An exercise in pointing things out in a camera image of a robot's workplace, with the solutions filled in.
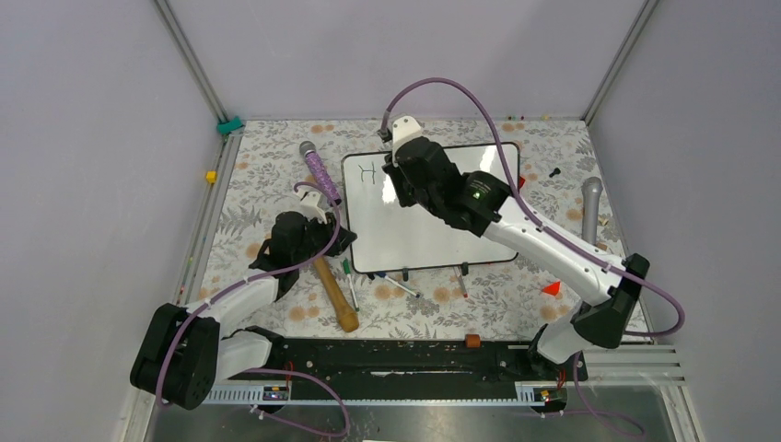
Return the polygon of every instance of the hammer handle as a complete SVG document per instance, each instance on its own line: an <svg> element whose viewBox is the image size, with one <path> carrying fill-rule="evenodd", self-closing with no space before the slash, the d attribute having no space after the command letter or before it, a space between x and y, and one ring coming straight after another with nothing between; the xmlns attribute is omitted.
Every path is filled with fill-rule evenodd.
<svg viewBox="0 0 781 442"><path fill-rule="evenodd" d="M328 294L328 298L331 300L331 304L333 304L333 309L336 311L336 320L342 326L342 330L352 332L357 329L359 325L358 314L344 299L344 293L342 293L339 285L336 284L336 279L333 277L328 263L322 257L319 257L312 265L315 266L315 271L317 271L322 285L325 287L325 293Z"/></svg>

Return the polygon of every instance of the white wall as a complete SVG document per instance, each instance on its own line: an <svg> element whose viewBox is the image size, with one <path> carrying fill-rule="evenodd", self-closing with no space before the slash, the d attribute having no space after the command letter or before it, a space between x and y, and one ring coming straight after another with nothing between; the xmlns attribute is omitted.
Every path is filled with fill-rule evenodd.
<svg viewBox="0 0 781 442"><path fill-rule="evenodd" d="M579 117L643 0L170 0L228 112L380 117L415 80L446 76L494 115ZM474 117L449 87L418 115Z"/></svg>
<svg viewBox="0 0 781 442"><path fill-rule="evenodd" d="M213 116L151 1L0 6L0 440L108 440Z"/></svg>
<svg viewBox="0 0 781 442"><path fill-rule="evenodd" d="M663 1L592 134L710 441L777 440L781 3ZM649 294L654 325L671 308Z"/></svg>

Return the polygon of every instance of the silver microphone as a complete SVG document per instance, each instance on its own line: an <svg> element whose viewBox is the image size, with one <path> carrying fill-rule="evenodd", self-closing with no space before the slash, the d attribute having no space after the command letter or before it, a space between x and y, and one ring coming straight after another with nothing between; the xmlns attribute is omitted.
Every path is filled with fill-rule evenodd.
<svg viewBox="0 0 781 442"><path fill-rule="evenodd" d="M600 216L600 195L602 195L602 180L597 177L583 181L583 240L588 244L597 244L597 223Z"/></svg>

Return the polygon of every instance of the tabletop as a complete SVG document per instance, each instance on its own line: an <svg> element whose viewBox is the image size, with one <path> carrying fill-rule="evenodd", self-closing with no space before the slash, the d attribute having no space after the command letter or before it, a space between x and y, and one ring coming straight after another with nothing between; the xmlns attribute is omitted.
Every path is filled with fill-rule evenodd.
<svg viewBox="0 0 781 442"><path fill-rule="evenodd" d="M448 145L492 141L485 122L423 120L424 135ZM580 186L599 177L585 123L575 121L497 121L502 141L520 146L521 194L538 210L567 230L580 235ZM383 150L376 136L377 120L251 121L247 122L225 203L208 258L203 299L248 274L277 214L296 210L292 186L309 170L298 145L310 140L318 149L332 180L344 194L341 162L344 156ZM549 177L559 168L561 173ZM344 218L344 205L341 215ZM623 255L618 226L606 193L600 199L597 246ZM340 261L349 251L327 261L348 302L349 284ZM401 279L399 273L390 275ZM258 325L287 337L462 339L478 333L484 340L528 340L546 322L556 320L578 301L561 285L557 296L542 289L556 278L522 254L513 262L474 265L463 277L464 297L453 268L410 271L408 284L423 292L415 299L381 280L355 274L360 327L345 333L312 267L301 270L298 282L280 300L249 315L241 326ZM638 305L628 330L647 331ZM638 338L624 336L625 341Z"/></svg>

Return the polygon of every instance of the whiteboard frame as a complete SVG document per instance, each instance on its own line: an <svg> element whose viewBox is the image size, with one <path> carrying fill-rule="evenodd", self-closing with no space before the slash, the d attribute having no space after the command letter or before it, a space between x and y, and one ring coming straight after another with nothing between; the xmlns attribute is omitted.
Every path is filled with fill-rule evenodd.
<svg viewBox="0 0 781 442"><path fill-rule="evenodd" d="M504 146L504 145L511 145L511 146L515 147L516 150L517 150L518 154L516 155L516 164L515 164L516 182L514 183L514 185L518 186L518 180L520 179L520 150L521 150L520 149L520 145L518 143L514 142L514 141L503 141L502 142L502 146ZM496 146L496 144L495 143L480 143L480 144L477 144L477 145L444 145L444 146L442 146L442 148L444 148L446 151L448 151L450 149L460 149L460 148L467 148L467 147L490 147L490 146ZM344 218L346 219L346 221L347 221L346 224L348 226L350 226L350 210L349 210L349 201L348 201L348 198L347 198L347 191L346 191L346 177L344 175L344 162L349 157L365 157L365 156L369 156L369 155L388 155L389 153L390 153L390 150L380 150L380 151L377 151L377 152L359 152L359 153L355 153L355 154L345 155L342 158L342 162L340 163L340 169L341 169L341 172L342 172L342 184L343 184L343 187L344 187L344 200L343 200L343 203L344 203ZM423 267L403 267L403 268L400 268L400 269L387 269L387 270L383 270L382 272L386 272L386 273L389 273L389 272L408 272L408 271L412 271L412 270L444 269L444 268L447 268L447 267L451 267L451 266L455 266L455 265L463 265L463 264L466 264L467 266L473 266L473 265L484 265L484 264L496 264L496 263L500 263L500 262L513 262L514 260L517 259L518 256L519 256L519 253L516 252L512 256L512 258L509 258L507 260L480 261L480 262L459 262L459 263L455 263L453 265L431 265L431 266L423 266ZM355 266L355 262L356 261L355 261L354 253L353 253L353 244L350 244L350 262L352 263L353 270L356 273L360 273L360 274L373 274L374 273L374 272L362 272L362 271L358 270L358 268L356 268L356 266Z"/></svg>

